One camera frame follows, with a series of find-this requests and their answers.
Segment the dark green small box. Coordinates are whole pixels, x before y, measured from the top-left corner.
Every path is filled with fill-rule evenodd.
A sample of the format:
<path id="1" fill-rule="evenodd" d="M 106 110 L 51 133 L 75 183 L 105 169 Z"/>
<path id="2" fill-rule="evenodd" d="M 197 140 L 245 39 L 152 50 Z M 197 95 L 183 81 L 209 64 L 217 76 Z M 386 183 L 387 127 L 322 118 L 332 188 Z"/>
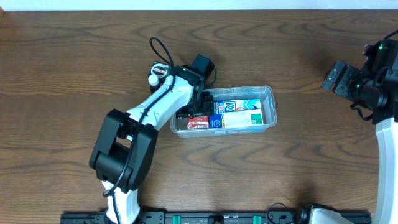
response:
<path id="1" fill-rule="evenodd" d="M 169 65 L 161 63 L 159 61 L 154 61 L 148 76 L 155 75 L 161 84 L 165 81 L 165 79 L 171 74 L 171 68 Z"/>

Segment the white blue Panadol box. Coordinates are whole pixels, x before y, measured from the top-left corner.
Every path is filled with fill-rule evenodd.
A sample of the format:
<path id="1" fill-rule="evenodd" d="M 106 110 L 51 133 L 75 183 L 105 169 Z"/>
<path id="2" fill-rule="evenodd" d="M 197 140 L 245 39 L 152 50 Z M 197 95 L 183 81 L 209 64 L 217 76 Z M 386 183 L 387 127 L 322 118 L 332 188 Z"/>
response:
<path id="1" fill-rule="evenodd" d="M 225 113 L 223 115 L 225 128 L 241 128 L 264 124 L 262 110 L 244 110 Z"/>

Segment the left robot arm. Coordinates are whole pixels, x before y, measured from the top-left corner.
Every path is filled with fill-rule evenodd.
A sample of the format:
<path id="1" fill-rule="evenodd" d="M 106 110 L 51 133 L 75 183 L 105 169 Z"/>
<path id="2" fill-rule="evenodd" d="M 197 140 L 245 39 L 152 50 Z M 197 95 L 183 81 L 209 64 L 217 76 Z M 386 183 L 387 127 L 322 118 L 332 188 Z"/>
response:
<path id="1" fill-rule="evenodd" d="M 89 166 L 105 187 L 106 218 L 112 223 L 134 223 L 138 217 L 137 190 L 149 173 L 162 126 L 173 116 L 214 113 L 213 96 L 204 90 L 215 71 L 208 57 L 197 55 L 191 65 L 169 65 L 165 71 L 160 87 L 146 101 L 106 115 L 91 153 Z"/>

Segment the blue Kool Fever box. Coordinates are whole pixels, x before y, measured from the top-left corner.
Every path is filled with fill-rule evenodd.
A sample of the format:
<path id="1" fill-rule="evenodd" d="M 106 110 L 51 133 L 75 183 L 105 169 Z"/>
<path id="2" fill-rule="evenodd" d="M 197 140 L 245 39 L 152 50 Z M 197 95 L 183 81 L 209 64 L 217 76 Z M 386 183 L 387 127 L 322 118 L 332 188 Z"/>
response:
<path id="1" fill-rule="evenodd" d="M 223 115 L 225 113 L 244 111 L 244 110 L 262 110 L 262 103 L 259 98 L 244 100 L 224 100 L 215 101 L 215 113 L 209 117 L 210 128 L 225 128 L 223 124 Z"/>

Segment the red Panadol box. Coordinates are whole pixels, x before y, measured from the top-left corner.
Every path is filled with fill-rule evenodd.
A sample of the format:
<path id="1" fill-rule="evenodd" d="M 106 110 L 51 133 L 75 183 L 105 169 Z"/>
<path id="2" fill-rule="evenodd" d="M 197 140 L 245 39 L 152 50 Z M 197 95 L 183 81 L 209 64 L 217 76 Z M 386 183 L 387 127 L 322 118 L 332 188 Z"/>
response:
<path id="1" fill-rule="evenodd" d="M 196 116 L 188 119 L 188 129 L 207 129 L 209 127 L 209 117 L 207 116 Z"/>

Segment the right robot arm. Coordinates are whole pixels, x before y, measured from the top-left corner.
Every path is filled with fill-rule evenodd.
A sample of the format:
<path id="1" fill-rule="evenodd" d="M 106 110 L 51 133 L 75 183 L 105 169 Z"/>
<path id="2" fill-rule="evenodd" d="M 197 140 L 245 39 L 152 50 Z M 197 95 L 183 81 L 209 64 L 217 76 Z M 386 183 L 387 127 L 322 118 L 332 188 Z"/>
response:
<path id="1" fill-rule="evenodd" d="M 372 223 L 397 223 L 397 41 L 393 32 L 366 45 L 366 61 L 354 68 L 342 61 L 333 64 L 321 87 L 352 102 L 350 108 L 376 127 L 379 147 L 377 205 Z"/>

